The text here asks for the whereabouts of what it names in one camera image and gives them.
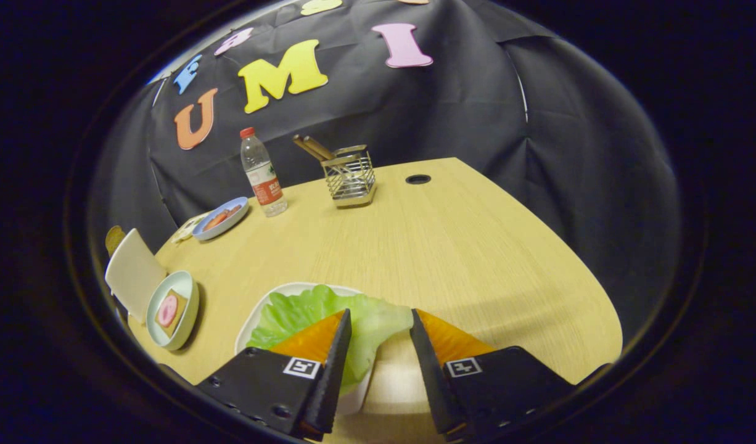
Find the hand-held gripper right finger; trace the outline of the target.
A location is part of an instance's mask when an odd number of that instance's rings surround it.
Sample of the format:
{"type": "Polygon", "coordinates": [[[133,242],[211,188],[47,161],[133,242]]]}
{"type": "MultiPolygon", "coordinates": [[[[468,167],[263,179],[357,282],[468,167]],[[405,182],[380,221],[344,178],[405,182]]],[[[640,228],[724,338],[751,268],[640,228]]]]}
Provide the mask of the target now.
{"type": "Polygon", "coordinates": [[[448,442],[514,435],[576,389],[522,347],[495,349],[424,310],[412,314],[430,413],[448,442]]]}

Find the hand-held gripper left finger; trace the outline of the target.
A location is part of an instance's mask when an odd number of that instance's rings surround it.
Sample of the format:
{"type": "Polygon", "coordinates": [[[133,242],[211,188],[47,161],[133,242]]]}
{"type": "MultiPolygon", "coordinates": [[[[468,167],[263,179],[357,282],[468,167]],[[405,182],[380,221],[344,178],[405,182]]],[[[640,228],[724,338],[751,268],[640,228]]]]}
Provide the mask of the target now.
{"type": "Polygon", "coordinates": [[[350,310],[339,310],[280,347],[245,348],[197,389],[254,424],[321,441],[332,432],[351,332],[350,310]]]}

